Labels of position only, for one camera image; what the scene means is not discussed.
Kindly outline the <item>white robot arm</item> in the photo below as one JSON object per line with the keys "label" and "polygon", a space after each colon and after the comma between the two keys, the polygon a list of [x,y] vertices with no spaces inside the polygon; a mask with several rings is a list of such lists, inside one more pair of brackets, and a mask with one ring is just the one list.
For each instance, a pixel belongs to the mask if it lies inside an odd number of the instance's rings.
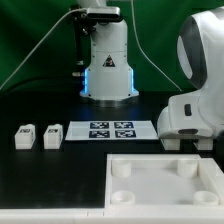
{"label": "white robot arm", "polygon": [[224,132],[224,2],[131,0],[133,32],[107,0],[77,0],[90,32],[90,62],[80,96],[97,102],[137,98],[140,89],[180,91],[159,114],[161,139]]}

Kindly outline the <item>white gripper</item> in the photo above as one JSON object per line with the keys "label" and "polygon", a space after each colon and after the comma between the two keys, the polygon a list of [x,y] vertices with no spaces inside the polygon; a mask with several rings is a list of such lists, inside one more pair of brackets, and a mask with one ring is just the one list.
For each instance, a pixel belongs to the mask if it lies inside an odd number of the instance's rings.
{"label": "white gripper", "polygon": [[201,91],[169,98],[157,121],[161,139],[215,139],[224,132],[224,116],[200,104]]}

